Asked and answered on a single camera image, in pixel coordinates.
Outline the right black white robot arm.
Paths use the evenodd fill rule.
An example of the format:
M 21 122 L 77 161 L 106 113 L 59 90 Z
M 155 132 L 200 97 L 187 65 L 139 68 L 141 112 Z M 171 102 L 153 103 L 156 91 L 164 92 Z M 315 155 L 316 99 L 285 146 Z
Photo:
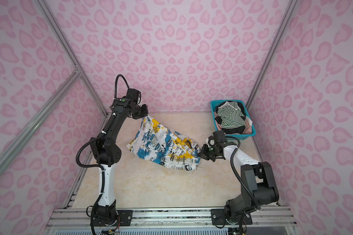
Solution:
M 204 144 L 198 156 L 211 161 L 228 159 L 241 186 L 240 195 L 226 202 L 224 216 L 216 217 L 212 221 L 214 225 L 240 224 L 244 218 L 250 217 L 250 213 L 279 200 L 272 166 L 250 157 L 239 146 L 233 143 Z

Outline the white yellow blue printed garment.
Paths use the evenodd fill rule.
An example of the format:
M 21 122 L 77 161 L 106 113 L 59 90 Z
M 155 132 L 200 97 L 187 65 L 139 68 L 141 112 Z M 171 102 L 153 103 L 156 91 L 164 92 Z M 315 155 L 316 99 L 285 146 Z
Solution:
M 135 138 L 126 145 L 140 159 L 169 169 L 195 171 L 201 151 L 197 142 L 146 116 Z

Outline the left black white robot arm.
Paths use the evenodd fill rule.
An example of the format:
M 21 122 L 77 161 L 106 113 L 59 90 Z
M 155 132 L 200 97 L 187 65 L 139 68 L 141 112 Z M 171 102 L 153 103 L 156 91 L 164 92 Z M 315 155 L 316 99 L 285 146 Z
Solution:
M 99 169 L 100 191 L 99 196 L 92 206 L 90 213 L 90 226 L 95 232 L 95 227 L 120 225 L 120 216 L 116 210 L 116 198 L 114 193 L 115 169 L 119 162 L 122 151 L 116 144 L 118 134 L 125 120 L 130 117 L 140 119 L 148 115 L 147 105 L 141 104 L 141 98 L 114 99 L 110 107 L 112 113 L 107 123 L 97 137 L 91 138 L 77 151 L 76 163 L 82 168 Z M 95 164 L 84 164 L 80 160 L 83 150 L 91 148 Z

